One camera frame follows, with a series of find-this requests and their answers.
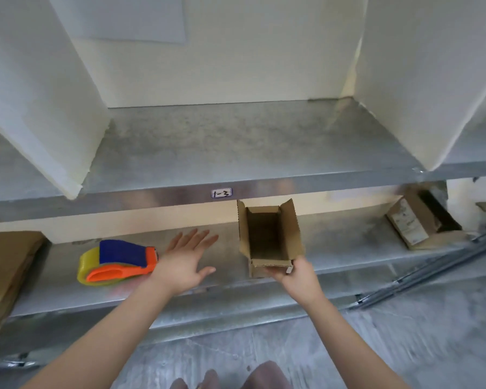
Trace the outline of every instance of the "label sticker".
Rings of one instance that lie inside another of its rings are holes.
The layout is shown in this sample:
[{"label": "label sticker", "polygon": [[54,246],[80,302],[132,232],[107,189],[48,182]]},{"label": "label sticker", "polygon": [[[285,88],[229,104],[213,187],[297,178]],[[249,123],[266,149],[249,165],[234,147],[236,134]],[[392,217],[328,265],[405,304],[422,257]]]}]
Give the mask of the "label sticker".
[{"label": "label sticker", "polygon": [[226,198],[232,196],[232,188],[218,188],[211,191],[211,197],[213,198]]},{"label": "label sticker", "polygon": [[406,199],[400,201],[400,210],[391,215],[392,220],[411,245],[428,239],[428,234],[414,214]]}]

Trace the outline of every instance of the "cardboard piece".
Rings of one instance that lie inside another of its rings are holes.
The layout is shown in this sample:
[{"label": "cardboard piece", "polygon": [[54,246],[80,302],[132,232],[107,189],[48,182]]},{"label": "cardboard piece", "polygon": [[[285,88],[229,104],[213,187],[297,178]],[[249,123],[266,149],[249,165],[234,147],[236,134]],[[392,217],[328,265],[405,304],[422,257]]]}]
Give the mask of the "cardboard piece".
[{"label": "cardboard piece", "polygon": [[468,240],[461,226],[425,189],[411,188],[387,212],[411,250],[435,249]]},{"label": "cardboard piece", "polygon": [[0,232],[0,327],[9,316],[25,274],[44,241],[40,232]]},{"label": "cardboard piece", "polygon": [[293,200],[280,206],[245,207],[237,201],[239,250],[249,260],[251,277],[267,277],[265,267],[293,269],[293,259],[304,255]]}]

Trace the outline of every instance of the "person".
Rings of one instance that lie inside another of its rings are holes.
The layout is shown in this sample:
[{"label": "person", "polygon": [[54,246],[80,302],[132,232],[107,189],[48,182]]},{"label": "person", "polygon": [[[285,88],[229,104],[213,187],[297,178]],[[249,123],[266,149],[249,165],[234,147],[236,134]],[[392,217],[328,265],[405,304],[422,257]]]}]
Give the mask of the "person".
[{"label": "person", "polygon": [[[23,389],[107,389],[173,296],[195,286],[216,270],[197,271],[198,262],[218,236],[194,229],[178,234],[159,259],[155,270],[131,295],[64,353],[30,379]],[[407,384],[352,329],[326,299],[312,265],[294,260],[291,274],[268,269],[270,275],[308,313],[344,383],[349,389],[408,388]],[[219,389],[214,370],[205,374],[201,389]],[[287,389],[290,383],[269,361],[252,372],[241,389]],[[177,379],[171,389],[187,389]]]}]

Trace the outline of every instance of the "hand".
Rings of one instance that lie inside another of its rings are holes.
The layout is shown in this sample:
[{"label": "hand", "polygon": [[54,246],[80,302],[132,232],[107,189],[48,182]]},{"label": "hand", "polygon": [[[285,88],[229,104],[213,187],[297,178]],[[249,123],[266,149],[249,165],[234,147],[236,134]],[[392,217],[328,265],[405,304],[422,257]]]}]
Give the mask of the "hand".
[{"label": "hand", "polygon": [[299,255],[293,260],[293,271],[290,274],[285,274],[279,268],[266,268],[266,271],[274,280],[280,282],[292,299],[304,309],[319,300],[327,300],[313,265],[303,256]]},{"label": "hand", "polygon": [[198,286],[205,277],[216,271],[216,268],[209,266],[196,272],[205,250],[218,240],[218,235],[205,239],[209,231],[197,232],[198,229],[193,229],[186,236],[182,236],[182,233],[176,235],[150,276],[151,281],[169,291],[170,297]]}]

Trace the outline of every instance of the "gray floor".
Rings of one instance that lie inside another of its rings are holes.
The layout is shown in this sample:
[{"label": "gray floor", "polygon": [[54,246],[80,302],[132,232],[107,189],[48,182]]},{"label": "gray floor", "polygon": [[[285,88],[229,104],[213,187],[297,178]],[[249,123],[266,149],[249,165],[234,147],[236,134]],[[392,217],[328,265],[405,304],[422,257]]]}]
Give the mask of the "gray floor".
[{"label": "gray floor", "polygon": [[[486,388],[486,277],[421,288],[345,317],[412,387]],[[238,388],[266,360],[295,388],[344,387],[311,322],[301,318],[140,347],[113,388],[167,389],[177,377],[195,387],[209,368],[222,387]],[[0,374],[0,388],[18,387],[33,373]]]}]

